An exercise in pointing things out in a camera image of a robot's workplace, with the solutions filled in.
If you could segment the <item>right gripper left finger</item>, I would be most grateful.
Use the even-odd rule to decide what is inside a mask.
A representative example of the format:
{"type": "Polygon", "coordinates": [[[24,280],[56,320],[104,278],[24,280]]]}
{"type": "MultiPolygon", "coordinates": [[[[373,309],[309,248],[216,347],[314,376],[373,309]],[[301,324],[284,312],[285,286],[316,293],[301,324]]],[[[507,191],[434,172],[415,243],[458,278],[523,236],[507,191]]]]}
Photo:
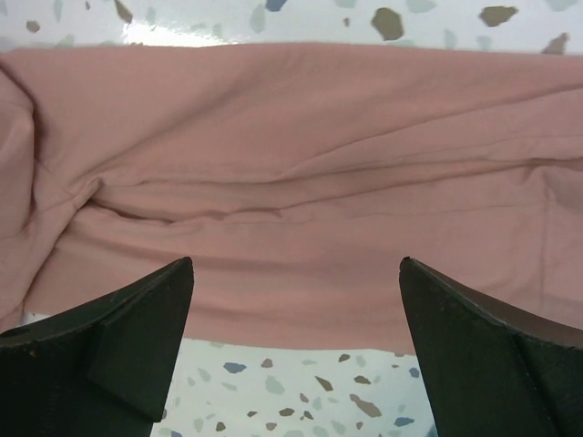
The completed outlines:
{"type": "Polygon", "coordinates": [[[2,435],[150,435],[163,416],[193,287],[191,259],[178,259],[2,333],[2,435]]]}

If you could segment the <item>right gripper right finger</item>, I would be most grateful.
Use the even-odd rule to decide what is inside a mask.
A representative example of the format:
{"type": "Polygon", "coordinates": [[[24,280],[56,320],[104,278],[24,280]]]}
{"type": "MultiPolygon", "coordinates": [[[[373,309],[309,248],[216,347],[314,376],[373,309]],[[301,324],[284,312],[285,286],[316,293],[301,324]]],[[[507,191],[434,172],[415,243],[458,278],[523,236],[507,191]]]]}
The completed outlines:
{"type": "Polygon", "coordinates": [[[581,435],[581,330],[412,258],[399,286],[438,435],[581,435]]]}

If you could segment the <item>dusty pink printed t-shirt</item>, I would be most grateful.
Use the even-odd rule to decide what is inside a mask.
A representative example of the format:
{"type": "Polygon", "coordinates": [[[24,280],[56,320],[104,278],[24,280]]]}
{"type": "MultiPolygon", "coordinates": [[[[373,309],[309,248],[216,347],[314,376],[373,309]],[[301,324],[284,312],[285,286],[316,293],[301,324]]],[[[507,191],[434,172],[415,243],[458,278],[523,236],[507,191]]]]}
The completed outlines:
{"type": "Polygon", "coordinates": [[[1,55],[1,326],[183,257],[186,333],[412,350],[400,261],[582,324],[582,60],[392,46],[1,55]]]}

